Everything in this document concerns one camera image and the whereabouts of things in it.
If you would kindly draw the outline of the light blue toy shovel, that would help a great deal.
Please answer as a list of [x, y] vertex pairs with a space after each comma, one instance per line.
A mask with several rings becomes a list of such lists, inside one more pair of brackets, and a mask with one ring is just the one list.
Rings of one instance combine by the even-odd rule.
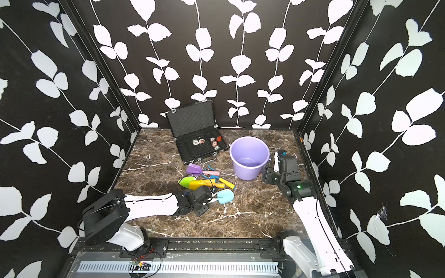
[[216, 197], [209, 201], [209, 203], [218, 202], [221, 205], [229, 203], [234, 200], [234, 193], [230, 189], [221, 190], [216, 194]]

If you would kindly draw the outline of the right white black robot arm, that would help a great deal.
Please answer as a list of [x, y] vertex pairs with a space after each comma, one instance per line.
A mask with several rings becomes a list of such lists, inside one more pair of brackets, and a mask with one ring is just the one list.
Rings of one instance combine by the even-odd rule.
[[278, 237], [280, 252], [290, 257], [307, 278], [357, 278], [358, 267], [338, 242], [322, 210], [322, 198], [301, 178], [297, 158], [285, 151], [274, 153], [263, 181], [275, 185], [290, 202], [304, 225], [312, 247], [296, 235]]

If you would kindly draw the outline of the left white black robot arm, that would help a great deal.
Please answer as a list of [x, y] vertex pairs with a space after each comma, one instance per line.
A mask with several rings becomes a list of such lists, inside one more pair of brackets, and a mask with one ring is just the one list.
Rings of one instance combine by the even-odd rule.
[[212, 197], [212, 190], [205, 186], [160, 196], [133, 196], [112, 190], [82, 212], [85, 244], [111, 243], [123, 248], [127, 257], [143, 256], [153, 249], [150, 238], [145, 229], [131, 226], [130, 221], [191, 212], [200, 216], [209, 209]]

